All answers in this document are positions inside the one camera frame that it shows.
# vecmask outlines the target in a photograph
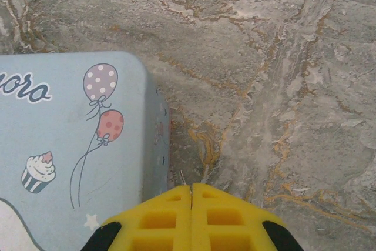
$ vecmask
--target cupcake illustration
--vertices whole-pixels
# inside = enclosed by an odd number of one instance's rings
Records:
[[[27,191],[39,193],[54,180],[55,175],[55,166],[52,163],[52,154],[49,151],[28,158],[21,181]]]

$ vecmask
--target black rubber tip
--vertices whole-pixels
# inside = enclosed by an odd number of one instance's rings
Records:
[[[278,251],[304,251],[294,236],[277,223],[265,221],[263,226]]]
[[[98,228],[81,251],[108,251],[122,228],[119,222],[108,223]]]

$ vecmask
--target balloon illustration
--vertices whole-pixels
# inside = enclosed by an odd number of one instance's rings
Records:
[[[109,142],[116,140],[122,133],[124,126],[124,117],[117,110],[107,110],[99,118],[99,124],[96,131],[97,141],[104,146]]]
[[[103,112],[103,108],[108,109],[111,107],[111,104],[105,106],[103,105],[103,102],[112,95],[117,84],[118,72],[109,64],[94,65],[86,71],[85,76],[83,77],[83,90],[85,95],[90,99],[89,105],[93,107],[92,110],[87,113],[87,115],[96,109],[96,113],[88,120],[91,120],[97,116],[99,116],[99,119],[85,154],[78,159],[70,176],[70,203],[72,204],[73,208],[75,208],[76,202],[73,200],[73,198],[76,197],[78,207],[80,207],[81,181],[83,168],[88,155],[100,147],[107,146],[110,142],[115,141],[123,131],[124,117],[119,111],[112,109]],[[82,164],[78,176],[79,181],[77,184],[77,194],[74,196],[73,177],[80,163]]]
[[[107,100],[118,83],[118,72],[109,64],[92,66],[83,79],[83,89],[91,101]]]

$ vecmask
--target light blue box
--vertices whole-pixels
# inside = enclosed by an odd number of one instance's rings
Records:
[[[0,101],[0,250],[80,250],[167,191],[169,109],[133,55],[1,55]]]

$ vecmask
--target red polka dot balloon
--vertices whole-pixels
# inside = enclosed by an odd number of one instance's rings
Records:
[[[108,141],[116,140],[123,131],[124,117],[117,110],[107,110],[99,118],[99,126],[96,134],[99,138],[109,135]]]
[[[118,72],[109,64],[92,66],[83,78],[83,89],[91,101],[101,101],[111,96],[118,83]]]

